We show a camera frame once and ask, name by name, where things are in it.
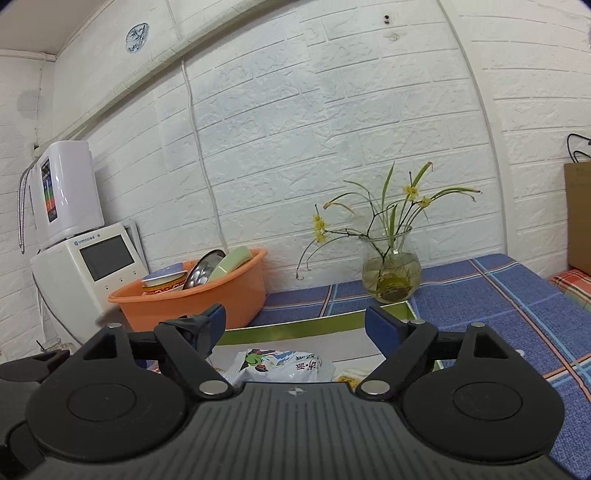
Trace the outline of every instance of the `blue plaid tablecloth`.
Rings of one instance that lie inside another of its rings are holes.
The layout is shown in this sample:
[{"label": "blue plaid tablecloth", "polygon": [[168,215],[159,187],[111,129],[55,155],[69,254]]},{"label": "blue plaid tablecloth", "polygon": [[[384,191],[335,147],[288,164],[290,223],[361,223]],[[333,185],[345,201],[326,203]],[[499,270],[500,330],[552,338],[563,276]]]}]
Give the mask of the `blue plaid tablecloth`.
[{"label": "blue plaid tablecloth", "polygon": [[[353,312],[376,301],[361,282],[270,294],[250,326]],[[506,255],[487,255],[423,270],[410,303],[440,330],[485,322],[562,397],[564,426],[552,457],[574,476],[591,475],[591,314]]]}]

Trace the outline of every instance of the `bowl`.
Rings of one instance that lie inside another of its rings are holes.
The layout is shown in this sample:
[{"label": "bowl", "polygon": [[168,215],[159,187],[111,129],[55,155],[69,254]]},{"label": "bowl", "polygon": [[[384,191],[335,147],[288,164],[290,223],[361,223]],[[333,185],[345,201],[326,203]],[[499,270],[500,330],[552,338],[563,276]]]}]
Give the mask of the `bowl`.
[{"label": "bowl", "polygon": [[222,278],[224,275],[233,272],[238,267],[248,262],[251,258],[251,251],[247,247],[236,247],[221,260],[213,270],[212,274],[209,275],[207,283],[216,281],[218,278]]},{"label": "bowl", "polygon": [[183,290],[205,285],[213,270],[225,256],[226,254],[222,250],[212,250],[204,255],[190,271],[184,283]]},{"label": "bowl", "polygon": [[161,268],[142,278],[142,289],[147,295],[162,293],[182,287],[187,278],[187,269],[182,263]]}]

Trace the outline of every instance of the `ceiling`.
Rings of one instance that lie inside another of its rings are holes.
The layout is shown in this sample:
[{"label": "ceiling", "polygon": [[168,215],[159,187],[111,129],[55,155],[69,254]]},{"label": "ceiling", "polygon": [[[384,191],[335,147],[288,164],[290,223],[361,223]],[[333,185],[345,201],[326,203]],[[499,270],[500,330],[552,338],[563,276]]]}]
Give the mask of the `ceiling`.
[{"label": "ceiling", "polygon": [[56,55],[104,1],[12,0],[0,11],[0,49]]}]

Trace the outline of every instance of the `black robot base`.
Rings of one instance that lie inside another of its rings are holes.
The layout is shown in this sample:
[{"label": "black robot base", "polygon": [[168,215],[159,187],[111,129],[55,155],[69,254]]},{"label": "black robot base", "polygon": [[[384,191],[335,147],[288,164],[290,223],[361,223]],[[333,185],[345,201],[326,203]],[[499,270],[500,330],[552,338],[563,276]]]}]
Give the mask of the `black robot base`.
[{"label": "black robot base", "polygon": [[[439,332],[370,307],[365,329],[386,360],[354,392],[236,390],[205,360],[224,329],[215,305],[153,332],[109,325],[73,356],[0,365],[0,478],[571,478],[548,457],[562,400],[484,324]],[[438,359],[456,362],[433,372]]]}]

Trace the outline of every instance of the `plastic package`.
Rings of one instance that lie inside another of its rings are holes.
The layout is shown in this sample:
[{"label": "plastic package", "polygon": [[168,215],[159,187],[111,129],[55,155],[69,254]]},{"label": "plastic package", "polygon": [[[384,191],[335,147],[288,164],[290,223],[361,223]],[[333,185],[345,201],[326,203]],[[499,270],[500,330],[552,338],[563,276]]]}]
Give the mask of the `plastic package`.
[{"label": "plastic package", "polygon": [[371,373],[371,371],[363,370],[360,368],[347,368],[341,373],[335,375],[335,382],[346,382],[349,384],[351,390],[355,391],[357,385],[359,385],[365,378]]},{"label": "plastic package", "polygon": [[253,348],[239,352],[223,374],[235,387],[244,382],[330,382],[332,362],[308,352],[281,352]]}]

